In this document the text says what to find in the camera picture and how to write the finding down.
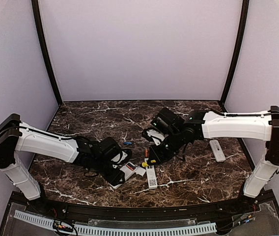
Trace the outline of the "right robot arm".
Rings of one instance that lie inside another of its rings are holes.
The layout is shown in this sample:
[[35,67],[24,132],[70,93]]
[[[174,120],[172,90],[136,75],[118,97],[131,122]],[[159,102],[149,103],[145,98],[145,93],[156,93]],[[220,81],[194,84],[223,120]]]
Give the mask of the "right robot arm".
[[265,141],[266,151],[253,173],[245,181],[243,194],[233,209],[244,213],[264,185],[279,171],[279,107],[255,113],[221,113],[191,111],[186,119],[168,108],[162,108],[151,124],[165,135],[158,145],[150,146],[148,160],[142,166],[160,165],[173,158],[181,147],[195,140],[214,138],[247,138]]

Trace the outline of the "slim white remote control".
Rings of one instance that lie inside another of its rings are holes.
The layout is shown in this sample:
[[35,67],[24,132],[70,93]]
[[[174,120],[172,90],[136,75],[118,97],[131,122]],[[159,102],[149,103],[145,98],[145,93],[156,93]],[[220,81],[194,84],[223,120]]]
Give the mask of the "slim white remote control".
[[148,188],[150,190],[156,189],[158,187],[157,178],[154,166],[147,166],[146,167],[146,176],[148,180]]

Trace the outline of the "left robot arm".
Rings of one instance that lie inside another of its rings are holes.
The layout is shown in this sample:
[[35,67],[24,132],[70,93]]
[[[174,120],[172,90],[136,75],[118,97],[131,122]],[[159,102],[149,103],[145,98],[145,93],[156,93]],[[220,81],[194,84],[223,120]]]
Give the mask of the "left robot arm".
[[18,114],[11,114],[0,124],[0,170],[41,214],[48,214],[52,204],[43,197],[43,188],[22,164],[19,151],[95,170],[112,186],[125,182],[125,174],[117,165],[127,154],[112,137],[101,142],[83,136],[63,137],[36,129],[22,122]]

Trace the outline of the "white TCL air-conditioner remote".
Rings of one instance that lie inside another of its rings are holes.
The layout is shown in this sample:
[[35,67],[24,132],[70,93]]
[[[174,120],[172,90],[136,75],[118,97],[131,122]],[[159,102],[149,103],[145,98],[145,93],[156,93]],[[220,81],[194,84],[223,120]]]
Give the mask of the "white TCL air-conditioner remote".
[[[135,170],[136,170],[137,165],[133,164],[132,162],[128,162],[128,163],[130,163],[130,164],[132,164],[133,166],[135,166]],[[125,173],[125,181],[127,181],[133,174],[136,174],[135,170],[134,170],[134,171],[131,171],[128,167],[126,167],[127,164],[125,164],[124,166],[122,166],[122,167],[120,168],[120,170],[122,170],[122,171]],[[119,185],[116,185],[116,186],[112,186],[112,185],[111,185],[111,187],[112,187],[113,189],[117,189],[117,188],[119,188],[121,185],[122,185],[122,184],[119,184]]]

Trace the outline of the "yellow handled screwdriver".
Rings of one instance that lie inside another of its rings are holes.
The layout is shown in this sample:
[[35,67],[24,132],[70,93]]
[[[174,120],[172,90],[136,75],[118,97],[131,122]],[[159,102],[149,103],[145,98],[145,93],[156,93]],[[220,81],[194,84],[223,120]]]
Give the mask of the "yellow handled screwdriver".
[[146,167],[149,167],[149,166],[152,166],[152,165],[149,165],[149,161],[146,161],[146,162],[142,162],[141,166],[143,168],[146,168]]

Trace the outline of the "white square battery cover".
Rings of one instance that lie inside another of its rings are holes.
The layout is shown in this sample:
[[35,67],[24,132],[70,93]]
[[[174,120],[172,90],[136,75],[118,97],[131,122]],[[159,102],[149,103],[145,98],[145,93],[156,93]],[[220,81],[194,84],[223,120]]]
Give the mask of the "white square battery cover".
[[137,166],[135,172],[136,172],[137,175],[144,176],[144,174],[146,173],[146,168],[143,168],[141,166]]

